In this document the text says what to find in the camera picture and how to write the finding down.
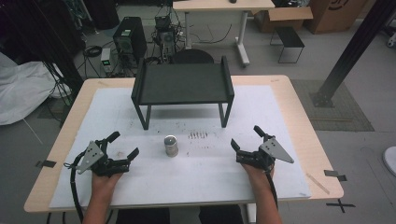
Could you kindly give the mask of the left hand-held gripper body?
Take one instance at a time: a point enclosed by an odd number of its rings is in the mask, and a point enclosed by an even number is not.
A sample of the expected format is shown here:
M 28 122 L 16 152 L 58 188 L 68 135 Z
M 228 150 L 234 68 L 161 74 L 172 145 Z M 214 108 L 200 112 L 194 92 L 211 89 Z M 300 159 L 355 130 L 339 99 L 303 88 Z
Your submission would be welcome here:
M 106 153 L 107 145 L 108 141 L 106 139 L 91 141 L 88 144 L 82 162 L 77 166 L 79 175 L 91 170 L 98 176 L 111 177 L 129 171 L 130 162 L 127 159 L 115 161 L 108 157 Z

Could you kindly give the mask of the person's left hand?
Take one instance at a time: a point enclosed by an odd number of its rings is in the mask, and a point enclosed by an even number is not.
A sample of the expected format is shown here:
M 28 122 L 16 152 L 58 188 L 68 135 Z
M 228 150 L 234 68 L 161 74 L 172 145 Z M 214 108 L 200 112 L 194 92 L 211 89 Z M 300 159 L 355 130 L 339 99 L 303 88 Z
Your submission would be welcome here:
M 115 174 L 111 177 L 92 174 L 92 197 L 110 201 L 121 177 L 122 174 Z

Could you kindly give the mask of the silver metal can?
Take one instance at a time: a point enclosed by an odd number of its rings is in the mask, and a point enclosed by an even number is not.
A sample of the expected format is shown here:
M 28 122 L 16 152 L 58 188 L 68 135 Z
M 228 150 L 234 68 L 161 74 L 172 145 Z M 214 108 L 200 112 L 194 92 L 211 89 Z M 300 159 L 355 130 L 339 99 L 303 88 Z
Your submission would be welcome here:
M 167 135 L 164 138 L 164 147 L 168 157 L 175 157 L 178 154 L 177 138 L 173 135 Z

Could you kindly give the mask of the white foam mat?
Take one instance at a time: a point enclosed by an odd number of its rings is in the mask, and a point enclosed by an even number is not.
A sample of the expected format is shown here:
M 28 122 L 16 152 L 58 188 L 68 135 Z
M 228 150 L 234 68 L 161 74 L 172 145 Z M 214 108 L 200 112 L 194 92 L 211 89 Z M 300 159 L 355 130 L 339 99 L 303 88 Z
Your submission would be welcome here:
M 270 86 L 238 85 L 234 92 L 225 128 L 216 105 L 160 105 L 153 107 L 144 130 L 131 89 L 99 89 L 66 159 L 73 161 L 91 141 L 119 132 L 107 148 L 108 156 L 121 160 L 136 147 L 139 154 L 116 186 L 114 206 L 249 203 L 254 199 L 251 186 L 235 160 L 231 140 L 246 151 L 257 150 L 262 139 L 253 128 L 258 125 L 292 157 L 297 154 Z M 165 153 L 167 135 L 177 138 L 173 158 Z

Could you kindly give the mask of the small white power unit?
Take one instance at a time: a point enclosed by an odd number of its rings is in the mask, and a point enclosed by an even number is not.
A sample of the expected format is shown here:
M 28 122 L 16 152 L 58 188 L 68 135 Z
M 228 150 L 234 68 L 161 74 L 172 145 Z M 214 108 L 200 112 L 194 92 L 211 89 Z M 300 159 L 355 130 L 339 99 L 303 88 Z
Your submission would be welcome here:
M 111 48 L 102 48 L 101 64 L 106 73 L 110 73 L 113 69 L 113 62 L 111 56 Z

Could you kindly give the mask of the black metal shelf rack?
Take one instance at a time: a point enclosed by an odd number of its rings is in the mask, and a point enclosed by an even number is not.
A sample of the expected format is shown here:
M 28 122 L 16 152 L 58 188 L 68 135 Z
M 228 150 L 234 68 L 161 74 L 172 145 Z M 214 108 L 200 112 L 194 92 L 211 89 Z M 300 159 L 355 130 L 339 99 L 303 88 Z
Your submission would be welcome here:
M 228 60 L 222 56 L 220 63 L 147 64 L 141 59 L 131 99 L 144 130 L 153 105 L 217 104 L 225 128 L 234 99 Z

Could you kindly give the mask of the grey floor mat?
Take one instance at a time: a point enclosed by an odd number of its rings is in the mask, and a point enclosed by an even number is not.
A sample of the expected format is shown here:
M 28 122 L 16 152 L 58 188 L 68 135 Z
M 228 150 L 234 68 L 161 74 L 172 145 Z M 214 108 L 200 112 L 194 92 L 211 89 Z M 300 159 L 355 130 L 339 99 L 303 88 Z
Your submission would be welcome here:
M 329 105 L 316 107 L 313 96 L 323 80 L 293 79 L 291 84 L 316 131 L 373 132 L 375 129 L 342 83 Z

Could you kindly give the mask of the black tape cross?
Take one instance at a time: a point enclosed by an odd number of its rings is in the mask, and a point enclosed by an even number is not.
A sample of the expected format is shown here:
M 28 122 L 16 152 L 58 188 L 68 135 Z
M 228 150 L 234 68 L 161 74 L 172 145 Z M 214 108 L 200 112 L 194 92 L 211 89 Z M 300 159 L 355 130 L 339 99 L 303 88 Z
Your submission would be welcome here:
M 326 203 L 329 207 L 338 207 L 340 211 L 344 214 L 347 208 L 355 208 L 356 205 L 353 203 L 343 203 L 340 199 L 338 199 L 335 203 Z

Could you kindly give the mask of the black metal side table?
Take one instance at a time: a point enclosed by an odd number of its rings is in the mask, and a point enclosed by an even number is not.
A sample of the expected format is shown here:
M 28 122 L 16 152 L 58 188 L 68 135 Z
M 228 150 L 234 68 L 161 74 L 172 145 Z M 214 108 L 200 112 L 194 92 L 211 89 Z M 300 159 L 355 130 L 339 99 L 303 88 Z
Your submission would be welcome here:
M 304 42 L 289 26 L 276 27 L 272 33 L 270 45 L 281 47 L 278 63 L 297 63 L 304 50 Z

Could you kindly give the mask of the black round stool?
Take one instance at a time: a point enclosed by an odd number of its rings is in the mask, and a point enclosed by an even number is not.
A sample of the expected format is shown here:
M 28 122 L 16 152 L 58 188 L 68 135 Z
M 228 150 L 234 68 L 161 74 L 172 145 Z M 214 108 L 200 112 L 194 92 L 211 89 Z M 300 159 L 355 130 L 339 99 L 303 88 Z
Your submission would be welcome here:
M 177 52 L 173 59 L 173 63 L 213 63 L 213 57 L 200 49 L 183 49 Z

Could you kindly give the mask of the white cloth sheet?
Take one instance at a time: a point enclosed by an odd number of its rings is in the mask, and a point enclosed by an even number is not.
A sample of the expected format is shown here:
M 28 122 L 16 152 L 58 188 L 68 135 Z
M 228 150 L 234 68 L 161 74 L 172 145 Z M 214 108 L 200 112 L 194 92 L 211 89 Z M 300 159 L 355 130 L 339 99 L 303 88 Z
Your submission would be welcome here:
M 0 125 L 25 119 L 47 98 L 71 94 L 42 62 L 17 65 L 0 52 Z

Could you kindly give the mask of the black tripod stand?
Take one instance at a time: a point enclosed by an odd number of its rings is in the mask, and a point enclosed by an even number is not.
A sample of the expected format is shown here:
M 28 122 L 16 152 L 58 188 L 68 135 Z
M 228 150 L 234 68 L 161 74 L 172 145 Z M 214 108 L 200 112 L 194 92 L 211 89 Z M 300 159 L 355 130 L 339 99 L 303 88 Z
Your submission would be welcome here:
M 0 11 L 9 18 L 21 40 L 70 89 L 69 106 L 76 101 L 84 80 L 65 44 L 35 0 L 0 0 Z

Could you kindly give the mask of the small open cardboard box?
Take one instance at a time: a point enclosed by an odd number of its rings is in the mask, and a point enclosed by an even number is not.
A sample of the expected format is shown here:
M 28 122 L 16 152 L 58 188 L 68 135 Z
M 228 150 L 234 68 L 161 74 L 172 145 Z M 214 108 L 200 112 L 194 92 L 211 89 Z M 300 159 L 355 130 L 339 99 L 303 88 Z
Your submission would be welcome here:
M 300 30 L 304 21 L 313 19 L 311 7 L 276 7 L 254 11 L 253 16 L 261 33 L 272 33 L 276 27 Z

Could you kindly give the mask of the white round object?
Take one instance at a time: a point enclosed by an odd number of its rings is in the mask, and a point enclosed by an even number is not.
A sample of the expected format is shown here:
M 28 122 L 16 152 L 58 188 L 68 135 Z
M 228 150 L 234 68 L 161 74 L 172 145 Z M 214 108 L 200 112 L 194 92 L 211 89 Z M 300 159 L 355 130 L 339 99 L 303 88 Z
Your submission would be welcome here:
M 383 162 L 396 177 L 396 147 L 389 147 L 383 152 Z

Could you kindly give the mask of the white-legged wooden desk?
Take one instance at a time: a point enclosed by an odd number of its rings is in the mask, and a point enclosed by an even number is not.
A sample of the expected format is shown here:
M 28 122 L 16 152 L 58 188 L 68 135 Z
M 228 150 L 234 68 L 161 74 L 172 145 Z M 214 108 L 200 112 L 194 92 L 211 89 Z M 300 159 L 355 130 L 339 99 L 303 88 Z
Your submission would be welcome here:
M 274 8 L 272 0 L 181 0 L 173 4 L 173 10 L 183 12 L 185 17 L 185 49 L 191 49 L 191 30 L 189 26 L 189 16 L 195 11 L 239 11 L 241 21 L 239 34 L 235 38 L 235 45 L 241 58 L 241 65 L 250 65 L 248 54 L 244 46 L 244 37 L 248 20 L 248 13 L 251 10 L 266 10 Z

